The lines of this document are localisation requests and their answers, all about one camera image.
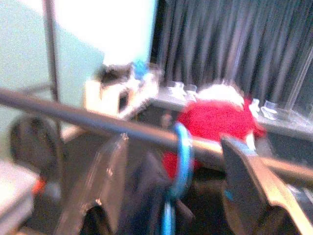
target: clothing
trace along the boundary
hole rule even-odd
[[[117,235],[159,235],[165,194],[171,182],[161,162],[148,152],[127,179]],[[180,201],[176,204],[176,234],[186,234],[193,219]]]
[[[228,134],[245,141],[248,134],[263,137],[265,130],[257,124],[249,109],[251,102],[245,99],[243,109],[225,101],[197,101],[187,105],[178,120],[192,136],[220,141],[223,134]],[[169,177],[174,179],[177,171],[177,156],[166,152],[163,165]],[[194,163],[195,169],[201,164]]]

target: metal bar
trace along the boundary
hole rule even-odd
[[[59,102],[58,94],[58,74],[57,74],[57,63],[55,53],[55,31],[54,31],[54,9],[53,0],[44,0],[43,8],[45,12],[45,34],[46,34],[46,45],[48,52],[49,62],[49,73],[51,81],[54,85],[52,93],[55,101]]]
[[[57,63],[56,63],[56,46],[55,46],[55,27],[54,27],[54,2],[53,0],[43,0],[43,10],[45,12],[45,38],[47,46],[47,56],[49,63],[49,74],[52,81],[52,96],[54,101],[59,102],[59,93],[58,93],[58,73],[57,73]],[[61,124],[59,120],[55,121],[56,131],[58,138],[61,137]],[[60,145],[57,145],[57,158],[58,158],[58,167],[60,174],[60,182],[62,185],[65,185],[65,169],[64,169],[64,159],[63,154],[60,149]]]
[[[34,93],[38,93],[38,92],[42,92],[42,91],[46,91],[46,90],[51,90],[51,89],[52,89],[51,83],[42,83],[39,85],[27,87],[27,88],[20,88],[18,90],[24,94],[34,94]]]
[[[139,123],[117,120],[56,102],[43,101],[7,89],[0,88],[0,104],[27,112],[41,113],[51,118],[81,126],[83,129],[100,135],[107,135],[108,131],[127,133],[131,138],[151,141],[173,150],[177,149],[178,139],[173,132]],[[197,159],[205,166],[224,170],[223,152],[218,142],[193,137],[192,145]],[[266,166],[285,179],[296,179],[306,185],[313,185],[313,169],[274,159],[262,158],[262,160]]]

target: white object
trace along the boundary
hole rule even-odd
[[[31,215],[31,191],[37,178],[24,167],[0,161],[0,235],[19,227]]]
[[[248,146],[249,149],[251,150],[255,150],[255,144],[254,144],[254,134],[251,133],[251,134],[248,134],[246,136],[246,144]]]
[[[259,103],[260,103],[260,100],[253,99],[252,103],[249,105],[249,109],[255,118],[259,116],[258,114],[260,112]]]
[[[226,101],[239,106],[241,109],[245,103],[244,98],[234,87],[225,84],[215,84],[207,89],[201,90],[197,95],[197,99]]]
[[[175,97],[176,99],[185,100],[186,92],[184,91],[184,83],[183,82],[173,82],[174,86],[168,87],[169,91],[171,92],[171,96]]]
[[[261,111],[265,118],[268,118],[270,120],[276,120],[275,118],[275,114],[277,114],[276,108],[277,108],[277,104],[266,100],[264,106],[261,107]]]
[[[102,88],[101,82],[87,81],[85,83],[85,108],[94,113],[116,117],[120,94],[126,89],[126,85],[120,83]]]

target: red stuffed toy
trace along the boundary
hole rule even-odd
[[[252,133],[256,138],[265,135],[265,130],[252,116],[250,104],[247,99],[241,107],[224,100],[199,100],[189,104],[177,121],[181,122],[192,136],[220,142],[221,135],[228,134],[246,141],[246,137]],[[174,179],[177,171],[177,155],[166,152],[163,165],[169,177]],[[199,162],[194,162],[195,169],[200,166]]]

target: dark curtain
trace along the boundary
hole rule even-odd
[[[159,63],[165,81],[225,80],[283,104],[313,45],[312,0],[167,1]]]

